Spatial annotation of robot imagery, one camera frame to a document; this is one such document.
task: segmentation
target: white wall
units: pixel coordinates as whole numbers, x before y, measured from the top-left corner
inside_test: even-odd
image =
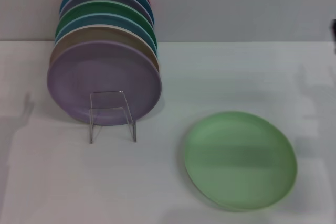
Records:
[[[335,223],[332,43],[160,43],[163,93],[138,143],[123,125],[97,129],[93,145],[48,94],[52,46],[0,42],[1,224]],[[184,170],[187,130],[227,110],[262,116],[295,148],[295,187],[269,209],[217,210]]]
[[[0,0],[0,39],[53,39],[61,0]],[[151,0],[159,41],[329,41],[336,0]]]

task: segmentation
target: beige plate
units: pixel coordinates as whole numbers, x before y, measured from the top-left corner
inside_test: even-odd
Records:
[[[158,59],[152,48],[138,35],[118,26],[89,25],[65,34],[54,46],[50,56],[51,65],[69,47],[92,40],[112,40],[133,47],[145,54],[159,71]]]

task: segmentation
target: white tabletop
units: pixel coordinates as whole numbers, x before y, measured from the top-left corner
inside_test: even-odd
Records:
[[[52,46],[0,42],[1,224],[334,223],[332,43],[160,43],[163,93],[137,122],[138,143],[123,125],[96,128],[93,145],[48,94]],[[227,110],[262,116],[296,150],[295,188],[269,209],[218,210],[186,175],[184,134]]]

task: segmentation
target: light green plate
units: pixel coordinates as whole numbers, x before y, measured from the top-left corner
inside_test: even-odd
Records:
[[[289,193],[297,161],[287,138],[255,115],[223,112],[186,136],[185,167],[195,186],[232,211],[268,207]]]

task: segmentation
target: purple plate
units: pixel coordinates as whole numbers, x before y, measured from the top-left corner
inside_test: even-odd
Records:
[[[123,91],[134,120],[150,112],[161,95],[161,79],[153,63],[138,50],[112,41],[90,41],[65,50],[50,66],[48,89],[73,118],[89,123],[92,92]],[[121,95],[100,95],[95,108],[125,107]],[[99,110],[97,125],[126,124],[122,110]]]

